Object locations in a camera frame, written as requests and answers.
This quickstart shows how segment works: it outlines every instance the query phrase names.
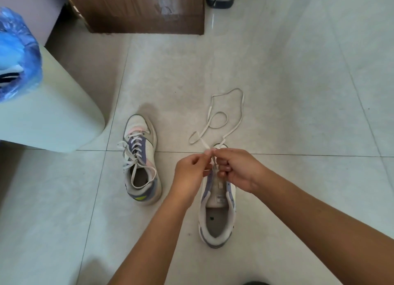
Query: shoelace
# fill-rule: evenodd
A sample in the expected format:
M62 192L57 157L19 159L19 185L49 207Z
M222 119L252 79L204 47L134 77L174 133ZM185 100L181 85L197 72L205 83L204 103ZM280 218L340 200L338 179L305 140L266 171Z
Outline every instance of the shoelace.
M213 106L214 106L214 97L224 96L224 95L230 94L231 92L233 92L233 91L235 91L235 90L239 90L239 91L242 93L242 99L241 99L241 117L240 117L238 123L234 126L234 128L233 128L232 130L230 130L228 133L226 133L226 134L222 137L223 140L220 142L219 148L222 147L222 145L223 145L224 142L226 141L226 137L228 137L231 133L233 133L233 132L238 128L239 124L241 124L241 121L242 121L243 111L244 111L245 94L244 94L244 92L243 92L240 88L234 88L234 89L232 89L232 90L230 90L230 91L228 91L227 93L224 93L224 94L215 94L215 95L212 95L212 97L211 97L211 105L209 106L208 116L207 116L207 118L206 118L206 125L205 125L205 127L204 127L204 129L203 129L203 131L202 131L201 133L198 133L197 131L195 131L194 133L191 134L191 136L189 137L189 144L192 145L192 144L194 144L194 143L196 143L196 142L198 142L198 141L201 141L201 143L204 145L205 148L207 148L207 149L210 149L210 148L211 148L211 147L209 147L209 145L208 145L201 137L204 135L204 133L207 131L207 129L208 129L209 127L212 128L212 129L219 129L219 128L224 127L224 125L226 125L227 122L229 121L229 116L228 116L225 112L223 112L223 111L218 111L218 112L216 112L216 113L211 117L212 108L213 108ZM226 116L226 122L224 122L224 124L222 124L221 126L216 126L216 127L211 126L212 119L213 119L217 114L223 114L224 116ZM197 134L198 138L197 138L195 141L190 141L190 139L191 139L195 134ZM212 160L214 161L214 167L216 167L215 157L212 157Z
M142 135L143 135L143 133L140 130L137 130L137 131L130 134L130 138L132 138L132 140L130 141L130 145L132 145L131 150L130 150L129 143L126 141L120 141L117 144L118 148L123 148L125 150L125 156L127 157L127 159L131 159L131 160L126 160L126 163L123 166L123 169L127 170L128 168L131 168L132 166L134 166L133 172L131 173L131 185L135 189L138 189L138 190L145 187L147 184L151 183L153 180L155 180L156 175L157 175L156 168L150 167L148 165L141 165L142 156L140 153L142 152L142 150L139 148L139 146L140 147L142 146L142 144L141 144L142 138L140 137ZM138 168L148 168L148 169L152 169L155 172L155 174L153 175L151 180L149 180L143 186L135 186L134 185L135 173Z

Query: plastic bag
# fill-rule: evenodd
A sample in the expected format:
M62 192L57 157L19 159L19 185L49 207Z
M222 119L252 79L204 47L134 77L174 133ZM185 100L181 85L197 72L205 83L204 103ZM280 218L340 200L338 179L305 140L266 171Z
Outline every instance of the plastic bag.
M42 59L37 40L22 16L0 7L0 102L36 89L41 81Z

